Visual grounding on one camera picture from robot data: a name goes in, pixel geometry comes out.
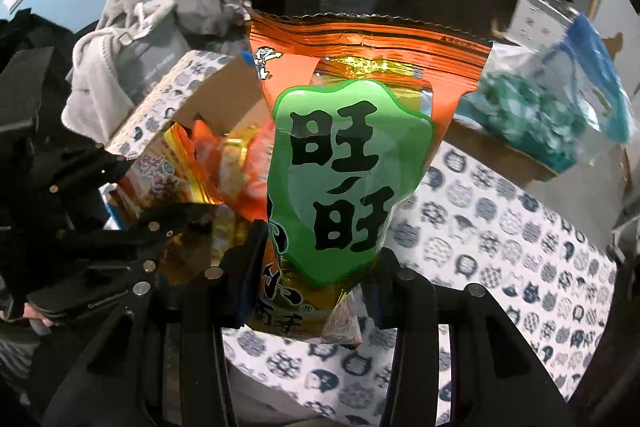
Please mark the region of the orange green Wangwang snack bag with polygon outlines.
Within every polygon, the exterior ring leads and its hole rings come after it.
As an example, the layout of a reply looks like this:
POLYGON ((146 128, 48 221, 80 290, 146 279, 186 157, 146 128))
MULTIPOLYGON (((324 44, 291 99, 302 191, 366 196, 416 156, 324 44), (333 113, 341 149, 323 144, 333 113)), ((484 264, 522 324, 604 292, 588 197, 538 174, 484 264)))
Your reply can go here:
POLYGON ((253 12, 250 48, 274 138, 269 236, 248 324, 356 343, 349 297, 475 91, 490 42, 388 15, 253 12))

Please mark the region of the large orange chip bag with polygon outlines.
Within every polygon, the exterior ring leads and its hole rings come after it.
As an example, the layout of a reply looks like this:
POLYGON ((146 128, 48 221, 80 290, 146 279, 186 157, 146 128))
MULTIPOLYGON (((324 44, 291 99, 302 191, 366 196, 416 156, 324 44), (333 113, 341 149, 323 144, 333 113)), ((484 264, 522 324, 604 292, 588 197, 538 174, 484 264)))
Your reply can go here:
POLYGON ((221 196, 209 188, 195 158, 191 135, 173 124, 154 138, 108 192, 126 225, 146 210, 174 204, 220 205, 221 196))

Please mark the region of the orange red snack pack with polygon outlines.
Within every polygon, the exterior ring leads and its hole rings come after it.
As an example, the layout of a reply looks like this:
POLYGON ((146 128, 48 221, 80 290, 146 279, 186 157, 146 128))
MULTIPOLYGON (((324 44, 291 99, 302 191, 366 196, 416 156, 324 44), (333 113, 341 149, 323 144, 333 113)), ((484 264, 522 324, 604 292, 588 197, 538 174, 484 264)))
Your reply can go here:
POLYGON ((267 220, 267 179, 274 143, 270 118, 226 135, 198 119, 192 128, 194 159, 207 190, 248 221, 267 220))

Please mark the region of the cat pattern bedsheet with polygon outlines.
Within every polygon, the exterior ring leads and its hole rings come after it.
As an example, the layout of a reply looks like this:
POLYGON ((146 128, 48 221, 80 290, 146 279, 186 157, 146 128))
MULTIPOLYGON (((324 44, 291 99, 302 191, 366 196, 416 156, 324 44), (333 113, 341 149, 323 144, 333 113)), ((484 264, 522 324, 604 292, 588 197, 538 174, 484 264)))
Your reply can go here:
MULTIPOLYGON (((616 274, 584 234, 478 160, 445 146, 393 221, 390 246, 434 283, 484 285, 561 395, 575 392, 604 331, 616 274)), ((395 334, 371 321, 361 332, 361 345, 347 349, 229 329, 224 352, 244 388, 280 393, 348 425, 374 425, 395 334)))

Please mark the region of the cardboard box with blue flap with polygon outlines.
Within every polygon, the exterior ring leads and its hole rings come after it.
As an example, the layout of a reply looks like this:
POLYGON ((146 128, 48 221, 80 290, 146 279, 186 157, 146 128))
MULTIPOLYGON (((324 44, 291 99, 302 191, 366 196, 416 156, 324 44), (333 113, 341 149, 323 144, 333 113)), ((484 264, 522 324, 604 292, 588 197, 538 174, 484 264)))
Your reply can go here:
MULTIPOLYGON (((106 150, 134 163, 173 124, 181 124, 191 135, 194 122, 201 119, 213 134, 226 135, 259 124, 267 115, 252 54, 189 51, 122 123, 106 150)), ((103 197, 117 226, 126 229, 130 225, 108 202, 116 182, 104 187, 103 197)))

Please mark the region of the bag of teal packets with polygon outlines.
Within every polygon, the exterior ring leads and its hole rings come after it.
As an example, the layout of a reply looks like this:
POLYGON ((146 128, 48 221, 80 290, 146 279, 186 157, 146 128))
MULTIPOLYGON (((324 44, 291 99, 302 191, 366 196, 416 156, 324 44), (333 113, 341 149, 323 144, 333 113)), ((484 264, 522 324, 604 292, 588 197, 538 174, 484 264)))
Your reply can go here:
POLYGON ((524 46, 496 42, 474 92, 462 96, 456 118, 562 173, 591 164, 605 148, 605 136, 585 109, 559 87, 536 79, 524 46))

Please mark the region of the blue plastic bag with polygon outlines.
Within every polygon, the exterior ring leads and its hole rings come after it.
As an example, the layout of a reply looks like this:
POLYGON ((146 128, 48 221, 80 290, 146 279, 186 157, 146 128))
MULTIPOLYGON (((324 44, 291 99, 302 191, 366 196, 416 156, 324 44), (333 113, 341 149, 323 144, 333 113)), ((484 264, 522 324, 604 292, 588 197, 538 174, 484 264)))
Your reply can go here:
POLYGON ((594 131, 617 144, 630 142, 637 126, 628 95, 602 38, 584 14, 544 51, 540 64, 559 79, 561 92, 594 131))

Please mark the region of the white patterned storage cabinet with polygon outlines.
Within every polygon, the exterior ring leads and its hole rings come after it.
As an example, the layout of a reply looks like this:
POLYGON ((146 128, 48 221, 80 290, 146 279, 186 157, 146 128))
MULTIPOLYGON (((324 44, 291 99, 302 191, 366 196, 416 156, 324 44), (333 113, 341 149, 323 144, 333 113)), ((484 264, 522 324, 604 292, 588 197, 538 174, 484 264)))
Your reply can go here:
POLYGON ((570 0, 518 0, 504 35, 537 51, 561 40, 578 15, 570 0))

